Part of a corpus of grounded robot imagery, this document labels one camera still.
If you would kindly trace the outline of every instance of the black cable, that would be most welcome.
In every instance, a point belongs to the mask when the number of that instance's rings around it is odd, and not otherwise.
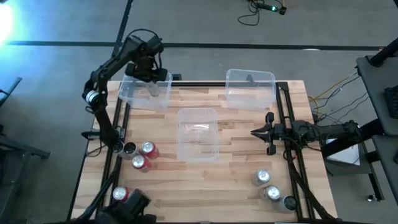
[[[339,87],[339,88],[337,88],[337,89],[339,90],[340,88],[343,88],[345,85],[350,84],[350,83],[352,83],[353,81],[355,81],[355,80],[357,80],[357,79],[359,79],[359,78],[360,78],[360,76],[357,76],[357,77],[355,77],[354,79],[352,79],[352,80],[350,80],[350,81],[344,83],[344,85],[342,85],[341,87]],[[328,97],[317,98],[317,100],[327,100],[327,99],[328,99]]]
[[[274,0],[274,1],[280,4],[280,8],[282,8],[282,7],[284,6],[279,0]],[[238,17],[238,22],[239,22],[240,24],[247,25],[247,26],[256,26],[256,25],[259,24],[259,21],[260,21],[260,11],[262,10],[262,8],[258,7],[258,5],[257,5],[257,3],[259,3],[259,2],[260,2],[261,4],[265,4],[265,1],[264,1],[264,0],[248,0],[248,9],[249,9],[250,12],[252,12],[252,14],[239,16],[239,17]],[[242,18],[244,18],[244,17],[251,17],[251,16],[257,16],[257,21],[256,21],[256,23],[248,24],[248,23],[245,23],[245,22],[242,22],[242,21],[241,21]]]
[[[312,149],[312,150],[314,150],[314,151],[318,151],[318,152],[321,152],[321,151],[322,151],[322,150],[320,150],[320,149],[316,149],[316,148],[310,147],[310,146],[308,146],[308,145],[306,145],[305,147],[306,147],[306,148],[309,148],[309,149]]]
[[[322,105],[322,106],[318,106],[318,107],[314,108],[314,110],[326,106],[326,104],[328,103],[328,101],[330,100],[330,98],[336,96],[336,95],[340,92],[340,89],[341,89],[341,88],[343,88],[345,85],[347,85],[347,84],[349,84],[349,83],[355,81],[355,80],[358,79],[359,77],[360,77],[360,76],[357,76],[356,78],[354,78],[354,79],[352,79],[352,80],[350,80],[350,81],[344,83],[344,85],[342,85],[341,87],[338,87],[337,89],[335,89],[335,90],[333,91],[333,93],[331,93],[331,95],[330,95],[328,98],[326,98],[325,104]]]
[[[330,120],[330,121],[332,121],[332,122],[335,122],[335,121],[337,121],[337,119],[336,118],[334,118],[334,117],[332,117],[332,116],[328,116],[327,114],[324,114],[324,113],[319,113],[319,112],[316,112],[316,113],[318,113],[318,114],[320,114],[321,116],[319,117],[319,119],[318,119],[318,122],[317,123],[319,123],[320,121],[321,121],[321,119],[328,119],[328,120]]]
[[[159,52],[159,54],[157,55],[157,58],[159,59],[159,67],[162,68],[162,58],[160,57],[160,54],[162,52]]]
[[[290,142],[293,142],[294,144],[296,144],[296,146],[298,146],[300,149],[303,149],[303,147],[299,143],[297,143],[296,141],[294,141],[294,139],[292,139],[290,137],[282,137],[281,139],[287,139]]]
[[[362,97],[364,97],[366,94],[368,94],[368,93],[367,93],[367,92],[364,93],[362,96],[358,97],[357,99],[355,99],[354,101],[352,101],[350,104],[348,104],[348,105],[346,105],[346,106],[343,106],[343,107],[341,107],[340,109],[338,109],[338,110],[336,110],[336,111],[334,111],[334,112],[332,112],[332,113],[330,113],[330,114],[327,114],[324,118],[322,118],[322,119],[320,118],[319,121],[325,119],[327,116],[330,116],[330,115],[332,115],[332,114],[334,114],[334,113],[337,113],[337,112],[341,111],[341,110],[344,109],[344,108],[347,108],[347,107],[353,105],[355,102],[357,102],[358,100],[360,100],[360,99],[361,99]]]
[[[338,109],[338,110],[336,110],[336,111],[330,113],[329,115],[335,114],[335,113],[341,111],[342,109],[347,108],[347,107],[353,105],[355,102],[357,102],[359,99],[361,99],[362,97],[364,97],[366,94],[367,94],[367,92],[364,93],[362,96],[358,97],[357,99],[355,99],[352,103],[350,103],[350,104],[348,104],[348,105],[346,105],[346,106],[343,106],[342,108],[340,108],[340,109]]]
[[[135,30],[131,31],[127,36],[130,36],[132,33],[135,33],[135,32],[138,32],[138,31],[150,32],[151,34],[154,34],[156,37],[159,37],[154,31],[149,30],[149,29],[135,29]]]
[[[256,6],[256,3],[257,3],[258,1],[262,2],[263,4],[265,4],[264,0],[248,0],[248,8],[249,8],[249,11],[252,12],[252,14],[239,16],[239,17],[238,17],[238,22],[239,22],[240,24],[243,24],[243,25],[246,25],[246,26],[256,26],[256,25],[259,24],[259,21],[260,21],[260,11],[261,11],[261,9],[258,8],[258,7]],[[254,23],[254,24],[248,24],[248,23],[242,22],[242,21],[240,20],[240,19],[242,19],[242,18],[244,18],[244,17],[251,17],[251,16],[257,16],[257,22],[256,22],[256,23]]]
[[[349,111],[347,111],[347,113],[346,114],[344,114],[343,116],[341,116],[339,119],[338,119],[338,121],[340,121],[340,119],[341,118],[344,118],[345,116],[347,116],[348,114],[349,114],[349,112],[351,112],[351,111],[353,111],[353,110],[355,110],[361,103],[363,103],[363,102],[365,102],[367,99],[369,99],[369,96],[368,97],[366,97],[366,99],[365,100],[363,100],[363,101],[361,101],[361,102],[359,102],[353,109],[351,109],[351,110],[349,110]]]
[[[96,149],[94,149],[94,150],[92,150],[92,151],[90,151],[90,152],[88,152],[88,148],[86,149],[86,156],[87,157],[97,157],[97,156],[99,156],[100,154],[101,154],[101,152],[102,152],[102,148],[103,147],[105,147],[106,145],[102,145],[102,140],[101,139],[99,139],[99,147],[98,148],[96,148]]]

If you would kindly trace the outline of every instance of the table leg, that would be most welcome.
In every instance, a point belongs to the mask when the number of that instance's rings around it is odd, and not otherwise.
[[[19,143],[5,136],[0,136],[0,146],[8,147],[14,150],[27,151],[33,155],[40,156],[41,159],[48,159],[50,156],[50,152]]]

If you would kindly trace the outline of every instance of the soda can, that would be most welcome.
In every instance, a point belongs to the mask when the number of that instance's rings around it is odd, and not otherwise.
[[[139,148],[133,143],[128,142],[123,147],[123,159],[132,160],[132,158],[138,153]]]
[[[149,160],[142,155],[132,158],[132,166],[141,172],[148,172],[151,167]]]
[[[271,201],[278,201],[280,199],[280,190],[275,185],[268,185],[260,190],[260,198],[263,200],[268,198]]]
[[[142,153],[150,159],[156,159],[159,157],[159,149],[155,143],[146,141],[142,144]]]
[[[123,152],[123,147],[124,147],[123,142],[118,141],[116,144],[114,144],[114,145],[112,146],[112,151],[113,151],[114,153],[116,153],[116,154],[120,154],[121,152]]]
[[[271,179],[271,174],[266,169],[257,170],[251,177],[251,183],[254,186],[260,186],[268,183]]]
[[[112,193],[113,199],[125,202],[129,198],[129,189],[125,186],[116,187]]]
[[[296,210],[297,201],[293,196],[285,196],[280,198],[277,202],[272,203],[272,205],[280,212],[290,213]]]

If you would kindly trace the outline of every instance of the silver soda can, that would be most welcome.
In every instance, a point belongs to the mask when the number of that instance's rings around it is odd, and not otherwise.
[[[132,158],[138,154],[139,148],[133,143],[128,142],[123,147],[123,156],[125,160],[132,160]]]
[[[118,156],[122,157],[122,159],[131,160],[132,158],[130,158],[128,155],[126,155],[126,153],[124,153],[124,147],[125,147],[124,143],[119,141],[113,145],[112,151],[116,153]]]
[[[132,158],[132,166],[141,172],[148,172],[151,164],[147,158],[142,155],[136,155]]]
[[[271,174],[266,169],[257,170],[251,177],[251,183],[254,186],[260,186],[268,183],[271,179]]]
[[[280,190],[275,185],[268,185],[267,187],[260,189],[260,198],[263,200],[268,198],[272,201],[278,201],[278,199],[280,199]]]
[[[289,213],[296,210],[297,201],[293,196],[285,196],[280,198],[277,202],[272,203],[272,205],[280,212]]]

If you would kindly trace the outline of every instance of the wooden tabletop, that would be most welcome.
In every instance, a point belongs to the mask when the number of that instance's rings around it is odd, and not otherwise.
[[[288,84],[295,119],[313,122],[304,82],[288,81]],[[119,82],[108,83],[107,111],[111,118],[116,107],[118,88]],[[278,186],[282,195],[292,195],[287,162],[282,157],[283,142],[275,141],[277,153],[267,156],[264,142],[250,135],[250,130],[264,126],[268,111],[275,113],[275,123],[279,123],[276,103],[264,112],[228,109],[224,93],[224,87],[173,87],[167,112],[131,110],[126,142],[140,145],[144,141],[153,141],[160,149],[161,156],[152,161],[152,170],[148,173],[135,170],[131,161],[123,161],[120,185],[144,191],[152,200],[146,213],[157,215],[158,222],[297,220],[295,213],[279,213],[270,202],[261,200],[258,194],[260,187],[250,182],[251,175],[257,169],[265,168],[272,175],[269,183]],[[197,107],[213,108],[218,113],[220,154],[216,162],[186,163],[177,160],[177,112],[182,108]],[[88,149],[98,146],[98,142],[92,141]],[[311,146],[319,148],[318,143]],[[98,193],[105,155],[106,150],[103,150],[100,156],[85,159],[72,218],[78,217]],[[326,210],[336,217],[321,153],[304,149],[303,156],[312,192]],[[307,217],[301,191],[300,197],[304,216]]]

